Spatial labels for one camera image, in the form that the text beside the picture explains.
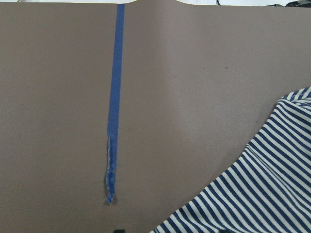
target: torn tape end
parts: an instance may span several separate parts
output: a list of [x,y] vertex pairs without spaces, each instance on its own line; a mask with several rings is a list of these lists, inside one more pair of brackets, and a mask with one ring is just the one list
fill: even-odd
[[108,134],[108,142],[107,142],[107,156],[108,156],[108,164],[107,164],[107,174],[106,174],[106,188],[107,188],[107,202],[112,203],[113,197],[115,195],[115,179],[116,179],[116,173],[115,168],[113,165],[111,165],[111,162],[113,162],[113,158],[111,156],[114,156],[112,153],[112,145],[111,145],[111,135]]

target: white stripe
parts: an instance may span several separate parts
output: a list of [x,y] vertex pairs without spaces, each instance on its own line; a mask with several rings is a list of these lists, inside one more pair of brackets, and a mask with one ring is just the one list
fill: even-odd
[[291,92],[290,94],[288,94],[286,99],[287,99],[287,100],[290,100],[293,94],[294,94],[293,92]]
[[161,226],[158,226],[157,228],[155,228],[155,232],[156,233],[165,233],[164,229]]
[[166,228],[167,228],[171,233],[176,232],[176,231],[174,230],[174,228],[171,226],[171,224],[168,222],[168,220],[165,220],[163,223],[164,223],[164,225],[166,226]]

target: gray surface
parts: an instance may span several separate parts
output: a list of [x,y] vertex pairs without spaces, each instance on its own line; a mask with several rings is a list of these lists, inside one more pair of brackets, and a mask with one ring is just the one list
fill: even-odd
[[0,229],[143,233],[309,86],[309,9],[126,6],[117,196],[104,203],[116,7],[0,7]]

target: blue tape strip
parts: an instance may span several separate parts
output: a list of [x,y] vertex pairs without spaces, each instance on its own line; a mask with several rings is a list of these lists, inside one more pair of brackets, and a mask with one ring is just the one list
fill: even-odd
[[118,151],[118,128],[119,128],[119,106],[122,72],[122,47],[124,28],[125,4],[118,4],[117,21],[115,31],[115,46],[113,54],[110,103],[108,114],[108,166],[106,174],[106,187],[108,192],[107,201],[112,202],[116,187],[117,151]]

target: striped fabric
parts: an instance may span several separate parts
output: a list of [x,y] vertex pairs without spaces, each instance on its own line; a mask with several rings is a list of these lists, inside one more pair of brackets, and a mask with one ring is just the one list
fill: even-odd
[[311,87],[279,99],[242,156],[152,233],[311,233]]

